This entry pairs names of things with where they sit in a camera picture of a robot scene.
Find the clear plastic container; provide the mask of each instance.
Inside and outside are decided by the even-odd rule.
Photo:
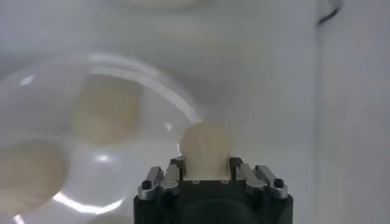
[[[99,146],[75,138],[69,120],[75,97],[97,75],[131,80],[142,88],[136,138]],[[194,101],[169,75],[133,58],[82,53],[23,69],[0,83],[0,149],[27,139],[60,146],[67,162],[61,191],[28,214],[0,223],[88,223],[114,214],[132,221],[137,187],[152,166],[179,156],[185,129],[201,121]]]

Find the white surface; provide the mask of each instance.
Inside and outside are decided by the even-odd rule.
[[[389,12],[345,0],[320,33],[319,224],[389,223]]]
[[[294,221],[315,223],[315,0],[214,0],[169,13],[104,0],[3,0],[0,9],[3,71],[81,47],[136,55],[172,71],[202,117],[229,127],[234,155],[286,180]],[[143,156],[148,166],[168,162]],[[73,205],[85,211],[96,204]],[[64,215],[48,212],[56,222]]]
[[[115,0],[145,10],[178,10],[204,4],[207,0]]]

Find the dough ball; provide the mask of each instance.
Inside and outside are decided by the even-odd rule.
[[[39,208],[61,189],[64,180],[64,163],[50,142],[24,141],[0,149],[0,215]]]
[[[74,103],[71,130],[93,144],[125,140],[137,127],[139,89],[131,81],[96,75]]]
[[[180,140],[187,180],[229,179],[231,137],[225,129],[208,123],[190,127]]]

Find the metal bracket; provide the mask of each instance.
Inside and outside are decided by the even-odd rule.
[[[179,156],[179,157],[173,158],[173,159],[171,159],[171,162],[169,164],[174,164],[174,165],[177,166],[177,168],[179,168],[179,170],[180,170],[180,178],[179,178],[179,180],[183,180],[184,179],[184,175],[185,175],[184,157]]]
[[[164,180],[160,184],[160,186],[163,188],[163,192],[170,192],[173,195],[177,195],[179,180],[180,169],[175,164],[169,165],[166,170]]]
[[[276,178],[267,166],[256,166],[254,169],[257,178],[265,181],[275,198],[283,199],[288,197],[288,188],[282,179]]]
[[[242,163],[236,168],[236,180],[246,181],[246,191],[250,195],[253,195],[255,191],[264,190],[264,181],[259,180],[246,163]]]
[[[156,187],[164,178],[163,171],[160,167],[152,167],[147,174],[146,179],[138,187],[138,198],[140,200],[152,200],[155,198]]]

